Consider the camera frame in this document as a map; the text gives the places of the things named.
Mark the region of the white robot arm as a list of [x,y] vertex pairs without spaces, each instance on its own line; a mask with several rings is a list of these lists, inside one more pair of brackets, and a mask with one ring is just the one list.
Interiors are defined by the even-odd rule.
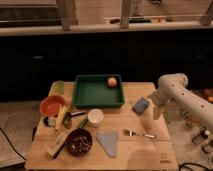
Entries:
[[183,73],[166,74],[158,79],[158,88],[152,93],[153,103],[161,107],[174,99],[213,131],[213,104],[186,89],[188,78]]

